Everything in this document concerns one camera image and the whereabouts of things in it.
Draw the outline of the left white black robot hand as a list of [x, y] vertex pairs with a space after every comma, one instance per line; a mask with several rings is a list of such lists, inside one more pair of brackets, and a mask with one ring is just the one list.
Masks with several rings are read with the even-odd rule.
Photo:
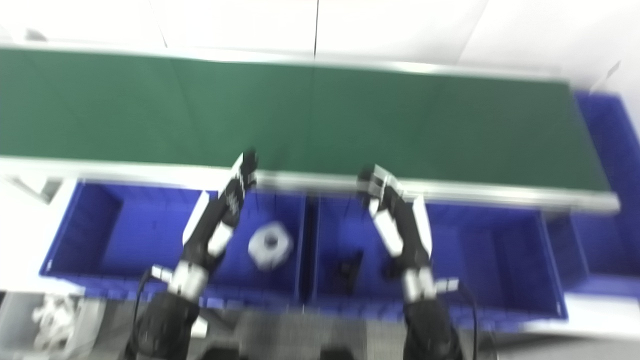
[[247, 192], [258, 180], [258, 155], [250, 148], [231, 167], [230, 180], [217, 197], [209, 197], [198, 221], [190, 233], [178, 265], [197, 266], [214, 272], [226, 255], [226, 248], [240, 223], [240, 214]]

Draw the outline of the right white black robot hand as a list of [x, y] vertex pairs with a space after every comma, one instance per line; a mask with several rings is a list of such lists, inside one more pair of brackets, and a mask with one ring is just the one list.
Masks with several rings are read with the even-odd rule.
[[431, 230], [425, 201], [406, 200], [396, 176], [377, 164], [359, 171], [356, 193], [391, 257], [391, 276], [431, 268]]

